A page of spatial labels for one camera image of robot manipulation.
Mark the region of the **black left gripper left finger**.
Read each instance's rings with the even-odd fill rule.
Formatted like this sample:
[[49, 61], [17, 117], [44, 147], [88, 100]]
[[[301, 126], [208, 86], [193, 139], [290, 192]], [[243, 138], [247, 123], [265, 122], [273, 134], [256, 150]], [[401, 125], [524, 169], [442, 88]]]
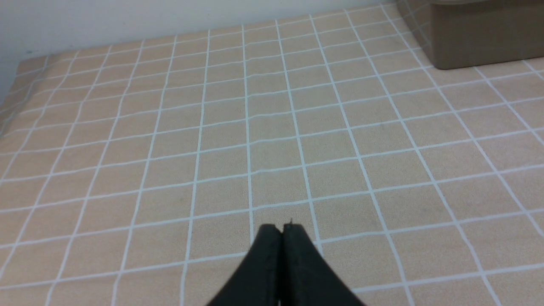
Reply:
[[261, 225], [240, 265], [209, 306], [276, 306], [283, 240], [273, 224]]

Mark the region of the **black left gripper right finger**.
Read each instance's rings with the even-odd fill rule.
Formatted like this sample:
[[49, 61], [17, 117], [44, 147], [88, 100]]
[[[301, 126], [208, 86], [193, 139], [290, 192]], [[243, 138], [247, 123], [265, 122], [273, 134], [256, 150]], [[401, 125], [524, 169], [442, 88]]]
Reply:
[[283, 226], [282, 306], [365, 305], [326, 263], [301, 224]]

